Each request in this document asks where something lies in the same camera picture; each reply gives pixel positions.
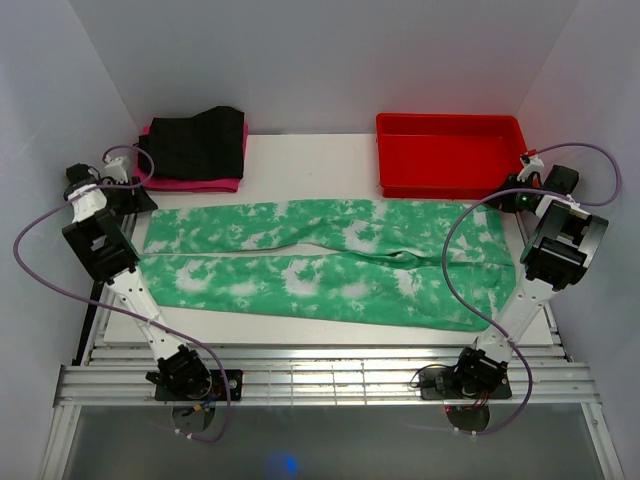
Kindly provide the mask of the green tie-dye trousers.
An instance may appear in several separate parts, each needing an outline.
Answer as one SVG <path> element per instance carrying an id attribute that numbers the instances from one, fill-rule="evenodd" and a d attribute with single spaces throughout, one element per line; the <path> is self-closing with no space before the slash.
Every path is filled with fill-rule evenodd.
<path id="1" fill-rule="evenodd" d="M 479 332 L 516 268 L 498 212 L 307 199 L 152 214 L 140 267 L 166 307 Z"/>

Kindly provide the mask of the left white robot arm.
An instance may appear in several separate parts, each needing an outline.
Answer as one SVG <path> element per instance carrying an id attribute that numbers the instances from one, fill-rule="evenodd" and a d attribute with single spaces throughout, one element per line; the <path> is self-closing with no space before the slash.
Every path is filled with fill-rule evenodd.
<path id="1" fill-rule="evenodd" d="M 63 236 L 91 278 L 107 286 L 128 312 L 140 315 L 138 327 L 149 345 L 157 370 L 146 375 L 151 383 L 181 399 L 198 400 L 212 388 L 212 376 L 198 353 L 164 329 L 166 322 L 144 284 L 140 258 L 121 230 L 123 216 L 152 212 L 157 204 L 137 177 L 101 178 L 86 164 L 66 169 L 69 186 L 63 197 L 71 202 L 72 223 Z"/>

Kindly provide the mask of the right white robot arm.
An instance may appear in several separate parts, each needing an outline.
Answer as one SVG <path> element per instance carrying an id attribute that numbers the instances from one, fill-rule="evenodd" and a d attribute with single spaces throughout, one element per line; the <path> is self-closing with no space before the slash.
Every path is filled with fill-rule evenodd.
<path id="1" fill-rule="evenodd" d="M 507 383 L 514 346 L 556 294 L 584 277 L 608 227 L 606 219 L 569 198 L 579 182 L 577 171 L 554 166 L 536 187 L 538 176 L 531 173 L 520 180 L 511 174 L 484 202 L 505 213 L 531 212 L 538 224 L 520 256 L 521 274 L 496 324 L 462 350 L 453 368 L 453 388 L 464 397 L 488 395 Z"/>

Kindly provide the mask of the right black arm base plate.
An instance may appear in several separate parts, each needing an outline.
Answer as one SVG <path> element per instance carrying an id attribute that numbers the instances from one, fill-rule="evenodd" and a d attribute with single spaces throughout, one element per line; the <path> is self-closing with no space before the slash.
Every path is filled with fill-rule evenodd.
<path id="1" fill-rule="evenodd" d="M 512 398 L 512 390 L 507 380 L 503 380 L 492 392 L 488 385 L 475 377 L 459 373 L 454 366 L 442 364 L 427 365 L 417 372 L 416 388 L 422 400 L 507 400 Z"/>

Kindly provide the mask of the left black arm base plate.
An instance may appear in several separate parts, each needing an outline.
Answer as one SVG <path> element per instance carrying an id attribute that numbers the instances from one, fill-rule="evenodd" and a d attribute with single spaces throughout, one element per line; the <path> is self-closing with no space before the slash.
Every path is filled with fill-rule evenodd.
<path id="1" fill-rule="evenodd" d="M 184 394 L 176 394 L 170 392 L 168 389 L 162 386 L 157 386 L 153 394 L 153 399 L 156 401 L 184 401 L 184 402 L 204 402 L 206 400 L 227 401 L 226 388 L 224 379 L 219 370 L 211 370 L 212 387 L 204 397 L 191 398 Z M 227 379 L 229 382 L 230 399 L 232 401 L 239 401 L 242 398 L 244 371 L 240 369 L 230 369 L 226 371 Z"/>

